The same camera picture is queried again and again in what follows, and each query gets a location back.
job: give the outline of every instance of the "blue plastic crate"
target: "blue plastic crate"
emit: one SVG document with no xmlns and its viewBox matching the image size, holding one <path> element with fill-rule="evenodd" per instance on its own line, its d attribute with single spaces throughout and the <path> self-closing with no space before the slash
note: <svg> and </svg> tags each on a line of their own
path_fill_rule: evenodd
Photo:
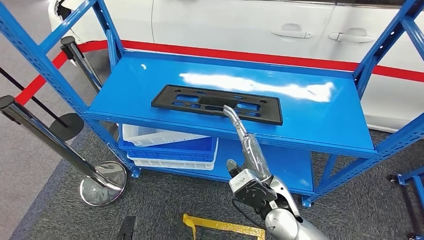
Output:
<svg viewBox="0 0 424 240">
<path fill-rule="evenodd" d="M 134 146 L 120 137 L 119 147 L 126 151 L 130 158 L 212 162 L 217 150 L 217 138 L 205 137 L 154 146 Z"/>
</svg>

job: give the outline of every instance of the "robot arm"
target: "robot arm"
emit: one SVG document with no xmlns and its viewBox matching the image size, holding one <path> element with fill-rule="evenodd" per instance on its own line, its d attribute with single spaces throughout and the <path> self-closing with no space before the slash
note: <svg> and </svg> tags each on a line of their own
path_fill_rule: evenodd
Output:
<svg viewBox="0 0 424 240">
<path fill-rule="evenodd" d="M 246 131 L 234 109 L 224 105 L 223 112 L 237 131 L 244 155 L 241 167 L 232 159 L 226 163 L 234 198 L 254 208 L 265 221 L 266 230 L 277 240 L 328 240 L 301 217 L 288 188 L 271 174 L 255 135 Z"/>
</svg>

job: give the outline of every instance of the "car door handle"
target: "car door handle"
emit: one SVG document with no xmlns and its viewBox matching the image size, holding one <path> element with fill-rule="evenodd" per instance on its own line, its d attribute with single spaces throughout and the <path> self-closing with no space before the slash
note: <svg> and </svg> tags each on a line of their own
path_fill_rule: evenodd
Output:
<svg viewBox="0 0 424 240">
<path fill-rule="evenodd" d="M 289 37 L 289 38 L 298 38 L 298 39 L 308 39 L 312 37 L 312 32 L 307 31 L 284 31 L 284 30 L 277 30 L 277 31 L 271 31 L 271 33 L 281 36 L 281 37 Z"/>
<path fill-rule="evenodd" d="M 312 32 L 302 30 L 302 27 L 297 23 L 286 23 L 279 30 L 273 30 L 271 33 L 289 38 L 308 39 L 313 36 Z"/>
<path fill-rule="evenodd" d="M 376 40 L 368 35 L 367 30 L 360 27 L 348 28 L 345 32 L 332 32 L 328 35 L 331 40 L 338 42 L 369 43 Z"/>
</svg>

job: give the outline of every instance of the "yellow tape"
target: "yellow tape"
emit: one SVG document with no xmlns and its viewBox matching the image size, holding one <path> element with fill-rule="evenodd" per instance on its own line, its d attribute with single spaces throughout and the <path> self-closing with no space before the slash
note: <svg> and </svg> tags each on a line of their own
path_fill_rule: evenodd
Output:
<svg viewBox="0 0 424 240">
<path fill-rule="evenodd" d="M 246 234 L 257 237 L 257 240 L 265 240 L 265 230 L 256 227 L 209 220 L 205 218 L 189 216 L 185 213 L 182 216 L 182 221 L 193 230 L 193 240 L 196 240 L 196 226 L 210 229 L 218 229 L 223 231 L 231 231 L 238 234 Z"/>
</svg>

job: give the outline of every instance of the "white plastic crate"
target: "white plastic crate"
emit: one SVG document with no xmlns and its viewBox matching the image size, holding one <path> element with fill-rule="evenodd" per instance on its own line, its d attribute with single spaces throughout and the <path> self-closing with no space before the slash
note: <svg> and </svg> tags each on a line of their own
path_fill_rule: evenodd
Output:
<svg viewBox="0 0 424 240">
<path fill-rule="evenodd" d="M 138 158 L 138 157 L 131 157 L 130 155 L 127 155 L 127 157 L 133 160 L 134 164 L 139 167 L 213 170 L 215 165 L 215 160 L 217 159 L 218 141 L 219 141 L 219 138 L 216 140 L 215 153 L 213 155 L 213 160 L 210 162 Z"/>
<path fill-rule="evenodd" d="M 122 125 L 122 139 L 133 143 L 136 147 L 149 147 L 169 144 L 193 139 L 207 138 L 208 136 L 168 131 L 144 126 Z"/>
</svg>

